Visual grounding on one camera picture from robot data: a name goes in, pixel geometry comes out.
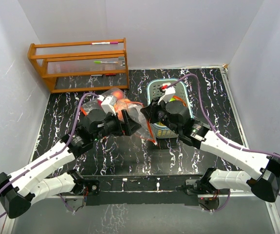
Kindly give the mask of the pink peach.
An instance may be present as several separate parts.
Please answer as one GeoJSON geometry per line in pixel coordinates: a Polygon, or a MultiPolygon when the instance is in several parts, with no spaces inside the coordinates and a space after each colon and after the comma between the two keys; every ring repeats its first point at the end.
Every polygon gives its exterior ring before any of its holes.
{"type": "Polygon", "coordinates": [[[113,96],[115,96],[117,99],[122,99],[124,97],[123,92],[116,90],[112,93],[113,96]]]}

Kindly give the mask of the clear orange-zip bag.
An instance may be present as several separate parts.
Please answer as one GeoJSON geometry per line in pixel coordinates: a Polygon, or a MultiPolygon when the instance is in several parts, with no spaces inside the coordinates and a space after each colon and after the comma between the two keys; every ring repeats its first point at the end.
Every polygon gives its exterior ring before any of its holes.
{"type": "Polygon", "coordinates": [[[114,114],[121,121],[124,121],[122,111],[126,110],[133,120],[140,121],[139,110],[141,109],[141,104],[129,100],[124,92],[118,88],[112,88],[100,94],[99,97],[86,102],[81,106],[80,110],[86,116],[94,109],[102,110],[105,114],[114,114]]]}

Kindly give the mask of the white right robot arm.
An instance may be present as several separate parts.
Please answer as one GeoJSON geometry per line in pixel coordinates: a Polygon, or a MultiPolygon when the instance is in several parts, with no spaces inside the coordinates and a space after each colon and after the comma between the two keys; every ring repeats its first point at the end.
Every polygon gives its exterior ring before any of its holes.
{"type": "Polygon", "coordinates": [[[280,192],[280,158],[253,152],[226,139],[211,127],[191,117],[180,101],[153,101],[141,109],[149,123],[162,123],[186,145],[216,155],[239,167],[239,171],[209,168],[197,181],[198,190],[210,194],[215,190],[233,189],[253,193],[275,202],[280,192]]]}

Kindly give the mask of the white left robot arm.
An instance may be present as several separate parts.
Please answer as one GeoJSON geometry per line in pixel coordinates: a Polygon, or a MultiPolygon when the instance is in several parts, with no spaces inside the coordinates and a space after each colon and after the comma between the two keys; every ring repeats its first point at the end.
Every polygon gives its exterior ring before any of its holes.
{"type": "Polygon", "coordinates": [[[73,133],[65,135],[49,151],[11,174],[0,173],[0,203],[9,218],[24,214],[33,204],[60,193],[99,194],[99,181],[84,179],[75,169],[47,178],[74,161],[107,136],[131,136],[141,128],[140,107],[125,105],[115,114],[90,110],[73,133]]]}

